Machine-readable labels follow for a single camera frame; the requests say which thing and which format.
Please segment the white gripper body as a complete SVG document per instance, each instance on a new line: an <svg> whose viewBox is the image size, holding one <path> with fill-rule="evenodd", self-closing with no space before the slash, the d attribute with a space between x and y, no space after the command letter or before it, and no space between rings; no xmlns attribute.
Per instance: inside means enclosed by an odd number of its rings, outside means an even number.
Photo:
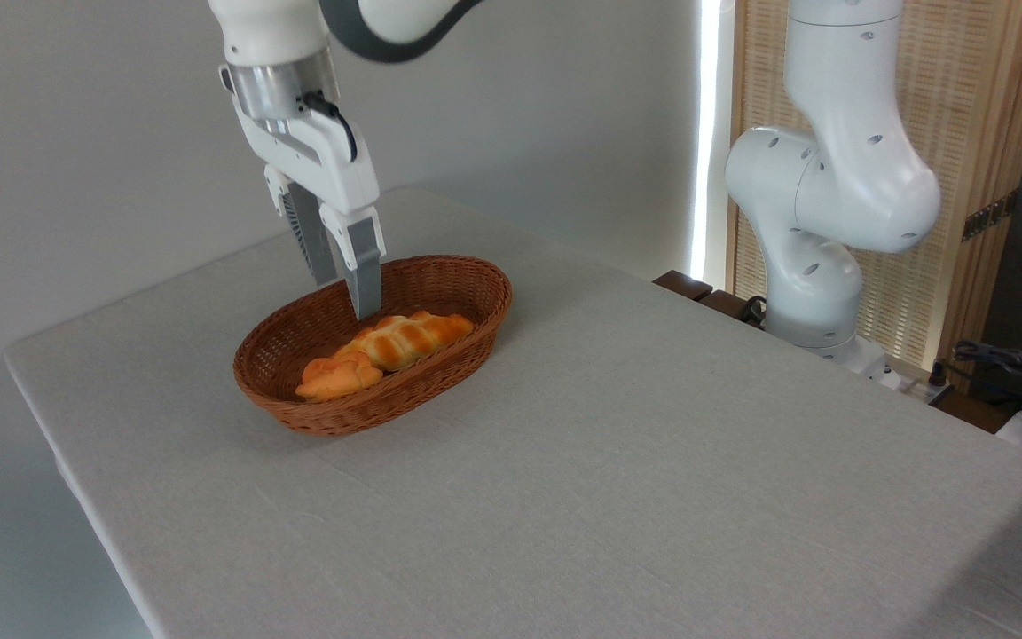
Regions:
<svg viewBox="0 0 1022 639"><path fill-rule="evenodd" d="M297 118L260 122L231 96L253 153L341 213L376 206L381 190L365 139L349 122L313 109Z"/></svg>

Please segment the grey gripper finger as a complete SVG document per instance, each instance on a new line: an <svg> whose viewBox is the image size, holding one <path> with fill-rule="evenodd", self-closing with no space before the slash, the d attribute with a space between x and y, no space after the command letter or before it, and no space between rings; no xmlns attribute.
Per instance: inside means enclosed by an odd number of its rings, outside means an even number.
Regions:
<svg viewBox="0 0 1022 639"><path fill-rule="evenodd" d="M264 167L264 178L277 214L287 221L289 229L295 235L297 246L316 286L328 286L338 278L338 272L323 226L318 198L269 163Z"/></svg>
<svg viewBox="0 0 1022 639"><path fill-rule="evenodd" d="M323 254L318 259L320 286L343 278L354 315L364 320L381 310L381 260L385 255L380 216L369 206L354 213L341 213L321 203Z"/></svg>

